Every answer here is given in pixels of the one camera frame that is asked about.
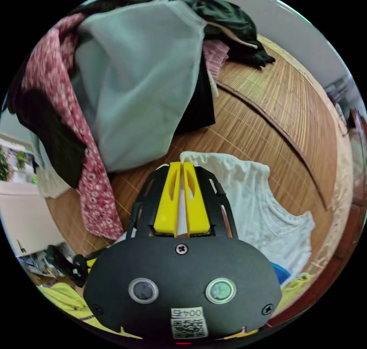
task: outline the blue object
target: blue object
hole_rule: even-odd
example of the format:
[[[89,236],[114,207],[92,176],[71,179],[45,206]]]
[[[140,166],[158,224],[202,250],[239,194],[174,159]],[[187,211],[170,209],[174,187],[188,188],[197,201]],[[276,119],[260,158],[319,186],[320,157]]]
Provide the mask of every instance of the blue object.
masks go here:
[[[271,262],[271,265],[274,267],[276,277],[279,280],[279,284],[282,285],[291,276],[291,274],[280,265],[277,265],[273,262]]]

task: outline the screw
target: screw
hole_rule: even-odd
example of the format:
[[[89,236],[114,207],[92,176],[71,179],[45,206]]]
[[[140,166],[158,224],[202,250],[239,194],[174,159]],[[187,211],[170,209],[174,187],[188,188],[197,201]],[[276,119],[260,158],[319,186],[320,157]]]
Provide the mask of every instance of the screw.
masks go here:
[[[188,251],[187,245],[180,243],[179,245],[176,246],[176,252],[178,254],[186,254]]]
[[[103,314],[103,309],[98,304],[94,304],[93,305],[93,308],[96,310],[96,313],[98,313],[99,315],[102,315]]]
[[[274,306],[272,304],[267,304],[263,310],[261,311],[261,313],[264,315],[264,316],[267,316],[269,314],[271,314],[273,312],[273,309],[274,309]]]

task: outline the black cloth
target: black cloth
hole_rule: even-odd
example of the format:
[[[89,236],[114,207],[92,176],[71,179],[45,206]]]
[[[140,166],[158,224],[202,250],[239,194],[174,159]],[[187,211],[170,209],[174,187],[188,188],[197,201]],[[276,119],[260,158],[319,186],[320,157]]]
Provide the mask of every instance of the black cloth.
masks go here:
[[[15,76],[7,96],[7,107],[19,123],[42,142],[56,173],[72,188],[77,188],[83,170],[86,144],[61,121],[47,96],[38,89],[23,91],[21,81],[28,59]]]
[[[215,123],[213,96],[204,52],[201,52],[198,81],[194,94],[183,114],[175,134],[199,130]]]
[[[150,2],[153,0],[98,0],[87,5],[81,5],[70,12],[83,13],[87,16],[114,10],[118,7],[133,5],[136,3]],[[267,54],[263,45],[257,40],[255,23],[250,16],[237,5],[224,0],[181,0],[185,2],[198,16],[207,22],[219,24],[229,29],[243,42],[257,46],[257,49],[247,47],[232,39],[229,39],[218,27],[207,25],[205,27],[206,39],[220,39],[229,46],[228,56],[231,60],[265,67],[267,63],[275,62],[275,59]]]
[[[34,159],[33,155],[32,155],[32,167],[33,167],[33,173],[36,174],[37,173],[37,168],[39,167],[39,165],[37,164],[37,162]]]

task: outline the yellow cloth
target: yellow cloth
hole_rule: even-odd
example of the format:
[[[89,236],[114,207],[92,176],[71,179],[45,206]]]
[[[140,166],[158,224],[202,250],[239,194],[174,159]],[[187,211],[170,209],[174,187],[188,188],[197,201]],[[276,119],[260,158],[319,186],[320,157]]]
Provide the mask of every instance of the yellow cloth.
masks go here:
[[[79,320],[88,323],[101,330],[108,331],[109,333],[128,336],[130,338],[141,339],[138,336],[130,335],[121,328],[120,333],[116,333],[107,327],[102,326],[98,320],[94,317],[92,311],[88,308],[85,300],[66,283],[56,283],[51,287],[38,286],[40,292],[48,298],[54,305],[61,310],[67,312]]]
[[[312,275],[308,273],[301,274],[298,278],[289,282],[282,289],[282,299],[279,302],[277,310],[281,309],[284,306],[287,306],[295,296],[297,296],[304,288],[305,285],[309,283],[312,279]]]

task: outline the woven mat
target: woven mat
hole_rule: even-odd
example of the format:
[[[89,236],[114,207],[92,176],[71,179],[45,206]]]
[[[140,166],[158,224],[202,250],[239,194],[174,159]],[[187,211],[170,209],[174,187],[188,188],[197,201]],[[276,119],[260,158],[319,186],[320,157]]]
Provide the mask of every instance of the woven mat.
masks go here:
[[[265,68],[226,62],[219,87],[241,97],[266,118],[305,162],[326,207],[330,206],[336,174],[334,123],[324,102],[304,76],[274,50]]]

